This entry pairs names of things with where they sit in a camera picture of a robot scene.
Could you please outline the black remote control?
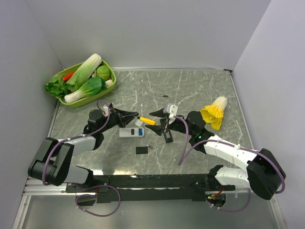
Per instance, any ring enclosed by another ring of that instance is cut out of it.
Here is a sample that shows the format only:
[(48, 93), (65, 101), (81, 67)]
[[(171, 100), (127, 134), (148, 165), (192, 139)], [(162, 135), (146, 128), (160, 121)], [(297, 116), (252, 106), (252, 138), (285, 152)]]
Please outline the black remote control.
[(163, 118), (160, 121), (161, 121), (161, 129), (162, 129), (163, 136), (165, 138), (165, 142), (166, 143), (172, 143), (173, 142), (173, 137), (172, 137), (171, 131), (169, 129), (168, 119)]

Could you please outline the white battery cover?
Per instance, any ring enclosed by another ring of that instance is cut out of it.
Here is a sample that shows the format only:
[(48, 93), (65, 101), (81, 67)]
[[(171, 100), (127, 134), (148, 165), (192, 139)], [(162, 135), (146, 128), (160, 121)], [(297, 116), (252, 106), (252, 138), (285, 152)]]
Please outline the white battery cover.
[(135, 125), (136, 125), (137, 127), (140, 127), (142, 124), (143, 124), (143, 121), (141, 121), (140, 119), (137, 119), (137, 120), (135, 121)]

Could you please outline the white red remote control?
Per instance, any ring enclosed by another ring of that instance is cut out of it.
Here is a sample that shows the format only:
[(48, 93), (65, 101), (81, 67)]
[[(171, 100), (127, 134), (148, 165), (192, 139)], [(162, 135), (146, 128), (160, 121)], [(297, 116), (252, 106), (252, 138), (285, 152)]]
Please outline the white red remote control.
[(144, 129), (142, 127), (121, 128), (119, 130), (119, 137), (120, 138), (144, 137)]

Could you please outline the black battery cover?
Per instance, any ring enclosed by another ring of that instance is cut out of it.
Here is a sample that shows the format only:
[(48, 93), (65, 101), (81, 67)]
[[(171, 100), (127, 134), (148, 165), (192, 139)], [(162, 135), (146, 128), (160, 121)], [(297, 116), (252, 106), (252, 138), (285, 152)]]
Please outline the black battery cover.
[(137, 155), (140, 155), (140, 154), (147, 154), (148, 153), (148, 147), (147, 146), (137, 146), (135, 148), (135, 152)]

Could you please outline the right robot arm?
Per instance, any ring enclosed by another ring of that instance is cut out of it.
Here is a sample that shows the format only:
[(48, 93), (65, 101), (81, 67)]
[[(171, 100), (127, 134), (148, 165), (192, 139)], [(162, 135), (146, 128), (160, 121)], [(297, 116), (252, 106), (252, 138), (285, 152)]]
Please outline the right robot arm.
[(185, 144), (190, 144), (191, 148), (183, 150), (180, 163), (196, 150), (234, 165), (233, 168), (215, 166), (211, 169), (208, 178), (211, 189), (219, 190), (222, 186), (248, 188), (266, 200), (285, 190), (286, 174), (270, 150), (262, 148), (257, 151), (225, 141), (205, 128), (206, 122), (199, 111), (191, 111), (183, 117), (177, 110), (177, 106), (168, 104), (151, 112), (150, 115), (160, 118), (161, 123), (147, 128), (168, 141), (172, 140), (171, 131), (185, 134)]

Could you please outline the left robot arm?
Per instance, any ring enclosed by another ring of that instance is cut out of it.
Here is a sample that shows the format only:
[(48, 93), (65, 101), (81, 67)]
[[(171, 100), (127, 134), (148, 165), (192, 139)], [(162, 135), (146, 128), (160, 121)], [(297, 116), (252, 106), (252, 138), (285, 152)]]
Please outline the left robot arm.
[(28, 176), (42, 181), (44, 185), (77, 183), (84, 192), (92, 190), (93, 172), (84, 167), (72, 166), (72, 156), (99, 148), (104, 140), (103, 132), (116, 125), (124, 128), (138, 115), (138, 112), (123, 111), (107, 105), (92, 110), (81, 135), (62, 140), (51, 137), (43, 140), (29, 165)]

